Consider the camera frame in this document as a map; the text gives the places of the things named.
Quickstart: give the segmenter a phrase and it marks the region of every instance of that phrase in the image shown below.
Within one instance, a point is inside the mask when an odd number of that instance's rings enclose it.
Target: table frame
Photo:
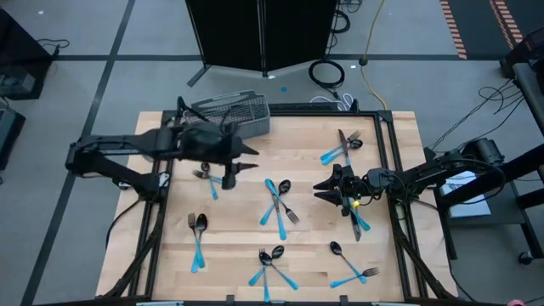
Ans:
[[[178,112],[176,110],[165,110],[162,112],[161,117],[161,126],[166,126],[172,118],[174,118]],[[378,110],[378,111],[361,111],[358,109],[357,105],[352,108],[350,111],[332,111],[332,110],[272,110],[270,112],[271,116],[346,116],[346,117],[352,117],[352,116],[360,116],[360,117],[370,117],[374,121],[374,128],[376,129],[376,137],[377,137],[377,146],[379,150],[379,156],[380,156],[380,162],[382,164],[382,167],[388,168],[388,158],[387,158],[387,151],[385,148],[385,142],[384,142],[384,135],[383,135],[383,129],[382,129],[382,122],[385,122],[387,129],[388,129],[388,136],[391,143],[391,151],[393,156],[393,162],[394,162],[394,169],[397,171],[402,171],[402,164],[400,160],[400,151],[399,151],[399,145],[397,142],[396,132],[394,129],[394,122],[393,122],[393,114],[390,110]],[[169,173],[172,176],[173,171],[173,164],[174,159],[168,160],[166,164],[166,173]],[[155,174],[158,174],[161,171],[161,161],[154,161],[152,172]],[[143,303],[143,302],[151,302],[152,301],[152,293],[153,293],[153,286],[155,284],[155,278],[156,278],[156,268],[158,264],[158,258],[159,258],[159,249],[161,245],[161,236],[162,236],[162,227],[164,225],[164,219],[166,214],[166,207],[167,207],[167,196],[168,196],[169,186],[165,189],[165,195],[163,197],[164,200],[160,202],[149,202],[147,201],[145,203],[144,207],[144,214],[142,218],[142,224],[140,227],[139,232],[139,240],[137,244],[137,250],[136,250],[136,256],[135,261],[133,261],[127,270],[133,269],[134,267],[138,269],[134,277],[132,277],[132,280],[130,282],[130,285],[128,287],[127,296],[121,297],[120,293],[109,296],[109,297],[97,297],[94,300],[88,300],[88,301],[75,301],[75,302],[68,302],[68,303],[56,303],[55,305],[64,305],[64,306],[83,306],[83,305],[110,305],[110,306],[125,306],[125,305],[131,305],[134,306],[136,303]],[[151,225],[151,212],[153,210],[153,206],[158,206],[158,213],[156,214],[156,222],[154,225],[153,230],[149,235],[149,229]],[[393,228],[395,229],[395,226],[400,227],[400,221],[399,221],[399,215],[397,213],[396,205],[393,202],[393,200],[389,199],[388,197],[388,208],[389,208],[389,217],[391,218],[391,224]],[[410,245],[413,248],[413,251],[415,251],[416,255],[419,256],[419,248],[417,245],[417,235],[416,230],[414,227],[414,221],[411,214],[411,208],[410,205],[402,206],[403,214],[405,216],[405,227],[406,227],[406,234],[409,239]],[[149,241],[154,240],[154,243],[152,244],[150,248]],[[411,286],[410,286],[410,280],[408,276],[408,269],[405,261],[405,250],[400,244],[399,238],[394,235],[394,244],[395,244],[395,252],[397,256],[397,261],[399,265],[399,277],[400,277],[400,283],[402,286],[402,292],[403,297],[406,303],[418,303],[421,305],[479,305],[479,306],[485,306],[485,305],[496,305],[491,303],[473,303],[473,302],[463,302],[463,301],[456,301],[456,300],[446,300],[446,299],[436,299],[436,298],[429,298],[428,297],[428,291],[427,291],[427,285],[426,281],[424,280],[422,276],[422,271],[418,269],[417,266],[415,266],[415,274],[416,274],[416,283],[417,283],[417,290],[419,292],[418,296],[413,296],[411,293]],[[150,264],[149,264],[149,272],[146,278],[145,282],[145,289],[144,289],[144,295],[137,295],[138,285],[139,285],[139,274],[141,271],[141,264],[144,260],[136,260],[138,257],[142,258],[141,253],[144,252],[143,258],[146,258],[147,254],[150,251]],[[168,304],[167,306],[174,306],[174,305],[217,305],[221,302],[218,301],[187,301],[187,302],[172,302],[171,304]],[[255,302],[235,302],[235,297],[233,295],[229,295],[225,299],[225,305],[261,305],[262,302],[255,301]],[[336,302],[284,302],[285,305],[372,305],[371,302],[354,302],[350,303],[348,301],[347,296],[339,296],[339,301]]]

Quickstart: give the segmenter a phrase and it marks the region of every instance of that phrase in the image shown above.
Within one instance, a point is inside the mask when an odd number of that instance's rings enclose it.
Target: metal cutlery basket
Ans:
[[[242,139],[265,135],[270,132],[270,110],[263,94],[252,90],[228,93],[215,98],[195,102],[190,106],[210,122],[218,125],[238,123],[236,134]],[[187,122],[198,122],[200,118],[186,111]]]

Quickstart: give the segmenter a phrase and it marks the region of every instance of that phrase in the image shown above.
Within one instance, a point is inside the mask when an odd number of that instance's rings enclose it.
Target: yellow cable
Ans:
[[[380,7],[377,9],[376,16],[374,17],[374,20],[372,21],[371,31],[368,34],[368,41],[366,41],[365,55],[363,56],[364,61],[367,61],[368,48],[371,46],[371,39],[372,39],[372,33],[374,32],[374,25],[376,24],[377,17],[380,15],[380,11],[382,10],[384,3],[385,3],[385,0],[382,0],[382,2],[380,3]],[[372,88],[371,84],[366,79],[365,73],[363,72],[363,66],[360,67],[360,74],[363,76],[363,80],[365,80],[366,86],[368,87],[368,89],[370,89],[370,91],[372,92],[372,95],[374,95],[374,97],[380,100],[380,102],[382,103],[383,109],[387,110],[388,104],[385,103],[385,100],[382,99],[382,97],[380,97],[379,94],[377,94],[377,92],[374,90],[374,88]]]

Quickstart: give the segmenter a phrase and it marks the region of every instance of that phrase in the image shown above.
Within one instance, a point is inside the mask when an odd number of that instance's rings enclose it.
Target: wooden tabletop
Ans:
[[[136,133],[159,127],[161,115],[160,112],[140,113]],[[370,231],[363,232],[359,242],[354,239],[350,219],[342,217],[340,208],[313,196],[312,186],[331,175],[332,165],[322,166],[320,155],[338,145],[339,128],[346,135],[356,129],[362,132],[363,147],[349,153],[356,174],[362,176],[369,169],[381,166],[373,120],[362,117],[272,117],[270,124],[269,134],[246,141],[260,155],[240,159],[257,163],[259,167],[240,173],[233,190],[221,190],[217,186],[217,201],[211,197],[209,182],[191,175],[191,170],[200,169],[199,163],[175,163],[153,299],[224,301],[226,295],[234,294],[236,301],[262,301],[262,278],[255,286],[247,284],[261,267],[258,249],[264,247],[270,253],[281,244],[285,246],[285,253],[275,260],[275,265],[300,288],[292,290],[278,273],[267,269],[272,300],[332,302],[338,301],[340,295],[348,295],[350,302],[403,301],[385,196],[359,208],[361,217],[371,226]],[[404,169],[425,162],[414,113],[394,112],[394,125]],[[385,124],[382,129],[392,165]],[[345,164],[343,157],[336,162]],[[130,156],[128,166],[141,173],[151,170],[151,163],[141,156]],[[212,174],[222,176],[223,168],[212,165]],[[276,185],[283,179],[292,181],[291,190],[282,198],[300,222],[292,224],[281,209],[287,229],[286,241],[280,240],[275,213],[265,226],[259,224],[271,203],[264,185],[266,178]],[[131,190],[122,191],[116,213],[122,212],[136,197]],[[434,203],[432,192],[424,192],[421,198]],[[97,294],[111,289],[133,260],[143,209],[143,204],[135,207],[113,229]],[[196,274],[190,272],[195,246],[193,232],[187,225],[188,213],[205,213],[209,222],[201,242],[206,268]],[[438,213],[414,203],[412,214],[423,261],[445,288],[456,294]],[[358,270],[379,267],[381,273],[369,278],[365,285],[351,281],[331,289],[331,281],[353,275],[348,265],[330,251],[331,241],[342,246],[345,257]],[[414,269],[407,255],[406,262],[412,295],[416,296]],[[140,293],[144,290],[147,262],[143,267]]]

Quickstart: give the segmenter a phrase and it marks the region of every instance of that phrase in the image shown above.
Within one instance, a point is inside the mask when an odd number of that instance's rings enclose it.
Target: gray floor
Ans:
[[[35,38],[67,38],[62,54],[108,54],[128,0],[0,1]],[[351,14],[352,30],[339,35],[334,54],[357,54],[364,47],[377,0]],[[439,1],[389,0],[371,47],[374,54],[455,54]],[[197,54],[196,41],[183,1],[136,0],[119,54]],[[369,95],[355,61],[339,61],[346,71],[340,92],[358,98],[367,110],[380,108]],[[199,62],[116,62],[99,108],[93,133],[131,133],[140,111],[173,108],[182,95],[187,101],[243,89],[267,95],[270,103],[309,101],[326,95],[308,78],[309,64],[274,71],[273,79],[259,74],[213,67],[193,87],[185,84],[201,68]],[[394,111],[415,111],[425,145],[481,101],[478,89],[504,83],[496,62],[372,61],[366,73],[374,88]],[[77,139],[101,78],[105,62],[56,62],[42,96],[14,102],[26,124],[0,186],[0,304],[20,303],[53,213],[66,171],[67,146]],[[322,78],[336,72],[321,67]],[[507,114],[492,115],[488,103],[440,146],[447,150],[496,126]],[[491,136],[511,159],[542,143],[526,104]],[[541,183],[516,183],[522,192]],[[105,179],[79,179],[68,203],[59,234],[39,286],[35,303],[53,303],[94,296],[104,259],[104,238],[118,190]],[[544,209],[529,215],[544,241]],[[504,303],[542,294],[544,262],[520,266],[526,251],[518,227],[454,229],[459,259],[452,262],[460,283],[481,301]]]

